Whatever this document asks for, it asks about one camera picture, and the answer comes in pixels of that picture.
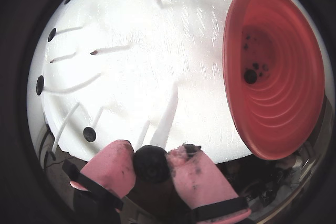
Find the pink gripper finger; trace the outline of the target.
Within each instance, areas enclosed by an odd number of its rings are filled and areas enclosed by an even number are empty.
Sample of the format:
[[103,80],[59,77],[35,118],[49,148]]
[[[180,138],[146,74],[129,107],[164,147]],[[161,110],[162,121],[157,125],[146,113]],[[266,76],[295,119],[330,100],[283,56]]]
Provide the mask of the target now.
[[62,170],[75,189],[74,211],[84,223],[120,223],[122,198],[135,185],[134,149],[116,140],[99,151],[82,169],[65,160]]
[[200,146],[183,144],[165,158],[174,188],[190,209],[176,223],[253,223],[246,199]]

